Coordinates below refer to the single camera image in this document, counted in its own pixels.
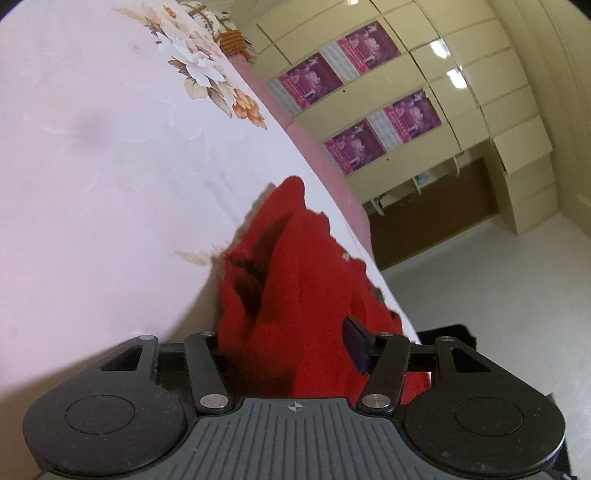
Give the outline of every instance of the purple poster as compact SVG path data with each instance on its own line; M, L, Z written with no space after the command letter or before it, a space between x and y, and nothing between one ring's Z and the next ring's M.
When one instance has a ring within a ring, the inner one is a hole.
M412 93L384 108L403 143L441 125L441 120L424 90Z
M284 73L278 79L300 108L313 105L343 86L343 82L320 53Z
M326 141L324 146L345 175L386 153L366 119Z
M377 21L336 42L362 74L400 55L396 44Z

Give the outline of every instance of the poster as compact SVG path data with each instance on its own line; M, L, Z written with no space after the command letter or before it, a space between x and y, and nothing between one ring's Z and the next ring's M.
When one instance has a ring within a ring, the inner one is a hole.
M324 147L348 175L439 125L441 120L431 100L419 90L368 115L326 141Z
M326 141L324 146L346 175L386 153L366 119Z
M336 42L361 74L400 55L396 44L377 21Z
M294 116L400 54L382 25L375 21L327 43L287 73L268 82L267 86Z
M403 143L441 125L441 120L424 90L387 106L384 112Z
M296 65L278 80L302 109L343 86L343 81L320 53Z

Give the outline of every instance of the metal screw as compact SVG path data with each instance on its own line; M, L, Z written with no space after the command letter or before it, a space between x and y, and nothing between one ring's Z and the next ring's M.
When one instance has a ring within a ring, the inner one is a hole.
M230 403L228 397L225 395L221 395L219 393L210 393L209 395L205 395L201 397L199 403L205 408L213 408L215 410L221 410L225 408Z
M372 393L364 396L361 403L367 408L387 408L390 405L390 398L380 393Z

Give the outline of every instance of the bed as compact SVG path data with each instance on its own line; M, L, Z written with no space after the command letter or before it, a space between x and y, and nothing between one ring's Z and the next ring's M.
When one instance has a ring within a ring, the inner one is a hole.
M216 258L288 176L417 339L288 134L176 3L25 0L0 52L0 478L37 471L21 420L40 394L128 338L214 326Z

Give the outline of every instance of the printed flower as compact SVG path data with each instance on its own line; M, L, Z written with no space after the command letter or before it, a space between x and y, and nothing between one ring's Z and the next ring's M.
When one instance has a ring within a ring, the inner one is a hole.
M201 51L195 42L178 28L167 22L161 23L163 34L156 33L160 41L159 48L186 66L188 74L201 86L211 87L209 81L223 83L226 80L215 68L215 62L207 53Z
M234 94L236 95L236 103L232 106L232 109L236 116L240 119L248 118L253 125L266 130L267 125L259 111L258 104L238 88L234 89Z

